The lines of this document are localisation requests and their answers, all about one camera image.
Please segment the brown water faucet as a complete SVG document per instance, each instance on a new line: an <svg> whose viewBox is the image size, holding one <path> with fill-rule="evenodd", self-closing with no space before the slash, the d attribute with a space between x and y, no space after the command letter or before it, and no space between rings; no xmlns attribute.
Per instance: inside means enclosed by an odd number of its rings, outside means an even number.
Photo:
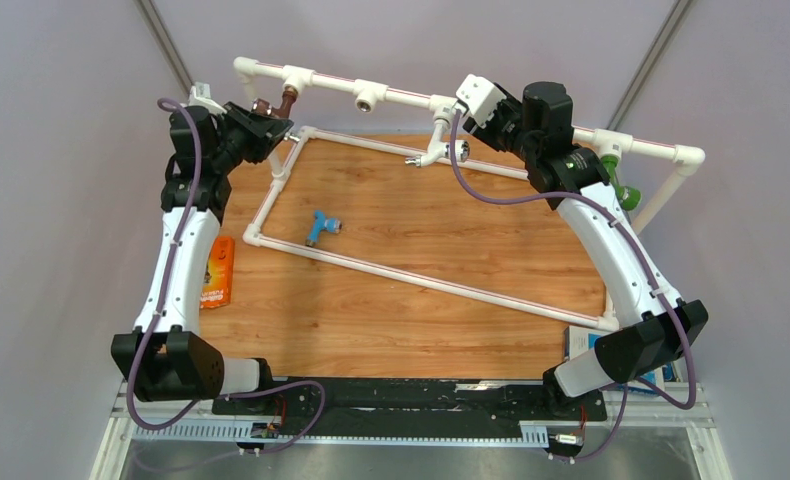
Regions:
<svg viewBox="0 0 790 480"><path fill-rule="evenodd" d="M279 105L275 106L267 100L257 98L252 103L251 111L263 116L288 119L298 96L299 92L297 89L292 86L286 86L282 92L281 103Z"/></svg>

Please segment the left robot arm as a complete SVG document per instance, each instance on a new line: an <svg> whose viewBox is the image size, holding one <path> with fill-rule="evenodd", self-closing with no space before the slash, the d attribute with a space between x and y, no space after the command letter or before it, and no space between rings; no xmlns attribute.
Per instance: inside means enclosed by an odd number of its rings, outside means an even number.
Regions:
<svg viewBox="0 0 790 480"><path fill-rule="evenodd" d="M232 102L222 112L169 104L174 152L161 192L163 232L144 306L131 332L117 334L111 356L142 402L211 400L238 392L253 414L270 411L275 385L262 359L229 358L200 336L201 294L208 261L242 162L261 163L293 123Z"/></svg>

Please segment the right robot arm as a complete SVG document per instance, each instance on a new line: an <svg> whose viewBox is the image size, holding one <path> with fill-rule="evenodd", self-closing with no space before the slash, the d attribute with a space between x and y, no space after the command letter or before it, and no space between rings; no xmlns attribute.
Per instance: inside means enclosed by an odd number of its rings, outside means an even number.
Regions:
<svg viewBox="0 0 790 480"><path fill-rule="evenodd" d="M524 163L533 197L546 200L572 228L613 302L618 330L544 373L544 410L567 418L582 396L635 381L678 359L692 374L691 346L708 312L701 301L684 300L656 270L622 213L604 161L575 142L573 100L565 86L535 82L515 98L470 74L456 99L470 135Z"/></svg>

